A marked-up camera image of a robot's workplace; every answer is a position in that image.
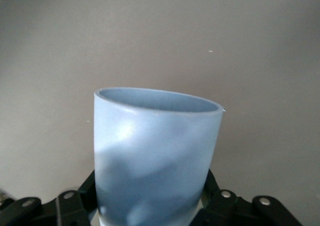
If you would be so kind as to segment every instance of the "gray wall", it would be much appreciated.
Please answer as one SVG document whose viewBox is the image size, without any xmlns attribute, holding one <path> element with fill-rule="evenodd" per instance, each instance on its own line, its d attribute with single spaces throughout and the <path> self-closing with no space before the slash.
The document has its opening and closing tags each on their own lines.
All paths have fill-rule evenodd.
<svg viewBox="0 0 320 226">
<path fill-rule="evenodd" d="M 0 188 L 53 199 L 94 168 L 93 92 L 226 109 L 211 169 L 320 225 L 320 0 L 0 0 Z"/>
</svg>

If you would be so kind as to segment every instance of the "light blue cup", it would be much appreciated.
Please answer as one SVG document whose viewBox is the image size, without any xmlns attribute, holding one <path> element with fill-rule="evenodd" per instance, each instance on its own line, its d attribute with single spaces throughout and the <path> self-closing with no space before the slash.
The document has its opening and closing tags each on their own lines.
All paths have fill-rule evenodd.
<svg viewBox="0 0 320 226">
<path fill-rule="evenodd" d="M 189 225 L 223 107 L 144 88 L 94 94 L 94 169 L 101 225 Z"/>
</svg>

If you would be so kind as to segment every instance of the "cup body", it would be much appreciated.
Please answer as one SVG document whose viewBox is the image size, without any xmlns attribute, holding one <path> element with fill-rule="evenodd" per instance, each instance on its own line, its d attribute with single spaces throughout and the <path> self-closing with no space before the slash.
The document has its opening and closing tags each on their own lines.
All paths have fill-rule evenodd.
<svg viewBox="0 0 320 226">
<path fill-rule="evenodd" d="M 94 93 L 94 169 L 101 225 L 181 226 L 192 220 L 223 107 L 144 88 Z"/>
</svg>

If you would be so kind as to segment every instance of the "bolt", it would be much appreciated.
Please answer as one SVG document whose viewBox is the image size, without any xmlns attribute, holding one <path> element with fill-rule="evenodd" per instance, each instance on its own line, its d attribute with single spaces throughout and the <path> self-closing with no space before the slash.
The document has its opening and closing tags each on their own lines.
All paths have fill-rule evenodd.
<svg viewBox="0 0 320 226">
<path fill-rule="evenodd" d="M 30 205 L 32 205 L 34 203 L 35 199 L 34 198 L 31 198 L 31 199 L 28 199 L 27 201 L 25 201 L 23 204 L 21 204 L 22 207 L 28 207 Z"/>
<path fill-rule="evenodd" d="M 65 195 L 63 195 L 63 198 L 65 200 L 70 199 L 74 194 L 74 192 L 67 192 Z"/>
<path fill-rule="evenodd" d="M 222 191 L 221 195 L 226 199 L 231 197 L 231 193 L 228 191 Z"/>
<path fill-rule="evenodd" d="M 261 204 L 263 204 L 265 206 L 269 206 L 271 204 L 270 200 L 265 197 L 260 198 L 259 201 Z"/>
</svg>

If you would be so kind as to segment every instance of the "gray surface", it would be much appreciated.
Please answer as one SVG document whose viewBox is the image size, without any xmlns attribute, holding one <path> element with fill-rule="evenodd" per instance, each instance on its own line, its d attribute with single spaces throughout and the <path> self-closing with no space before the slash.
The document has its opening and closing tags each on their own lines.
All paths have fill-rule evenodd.
<svg viewBox="0 0 320 226">
<path fill-rule="evenodd" d="M 320 225 L 320 0 L 1 0 L 0 188 L 44 202 L 94 168 L 93 92 L 226 109 L 211 168 Z"/>
</svg>

